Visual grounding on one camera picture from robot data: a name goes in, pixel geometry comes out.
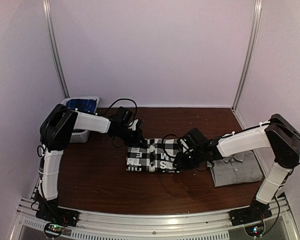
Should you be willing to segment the black white plaid shirt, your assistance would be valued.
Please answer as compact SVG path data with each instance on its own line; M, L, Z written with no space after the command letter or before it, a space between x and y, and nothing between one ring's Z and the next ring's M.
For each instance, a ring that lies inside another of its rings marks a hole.
M146 140L142 147L129 147L127 149L126 170L129 172L158 172L180 173L174 167L174 160L180 146L176 138L152 138Z

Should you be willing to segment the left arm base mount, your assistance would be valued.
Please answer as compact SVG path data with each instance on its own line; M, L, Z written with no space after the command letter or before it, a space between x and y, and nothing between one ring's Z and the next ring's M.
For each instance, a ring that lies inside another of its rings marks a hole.
M55 211L51 211L48 208L39 208L35 216L38 219L52 222L64 227L76 227L79 212L59 207Z

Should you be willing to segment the grey shirt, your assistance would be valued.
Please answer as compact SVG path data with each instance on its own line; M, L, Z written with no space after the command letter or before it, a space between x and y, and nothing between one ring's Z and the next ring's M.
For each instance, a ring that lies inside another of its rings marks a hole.
M263 173L253 151L207 162L214 186L223 187L242 183L254 183L262 180Z

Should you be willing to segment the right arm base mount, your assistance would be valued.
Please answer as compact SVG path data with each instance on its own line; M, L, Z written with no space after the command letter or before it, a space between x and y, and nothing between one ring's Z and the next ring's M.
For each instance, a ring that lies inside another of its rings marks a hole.
M272 211L269 205L250 205L248 207L234 209L229 212L232 226L246 225L262 221L271 217Z

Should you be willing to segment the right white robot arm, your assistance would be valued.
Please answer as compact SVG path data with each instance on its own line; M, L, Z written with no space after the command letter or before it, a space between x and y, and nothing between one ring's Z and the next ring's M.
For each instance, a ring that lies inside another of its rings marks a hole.
M179 152L173 160L177 170L194 169L203 162L212 164L249 151L269 149L272 152L272 166L246 210L251 221L266 212L281 185L300 165L300 133L279 113L255 126L215 138L207 138L198 128L193 128L177 143Z

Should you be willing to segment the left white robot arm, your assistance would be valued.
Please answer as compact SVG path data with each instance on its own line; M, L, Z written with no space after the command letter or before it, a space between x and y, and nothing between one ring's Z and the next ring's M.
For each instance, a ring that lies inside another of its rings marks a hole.
M62 218L58 207L58 175L64 150L70 143L74 130L84 130L107 134L120 138L128 147L143 147L146 140L140 128L142 120L131 120L132 111L119 107L109 117L70 109L64 104L57 104L40 127L38 169L40 182L38 189L39 210L51 222Z

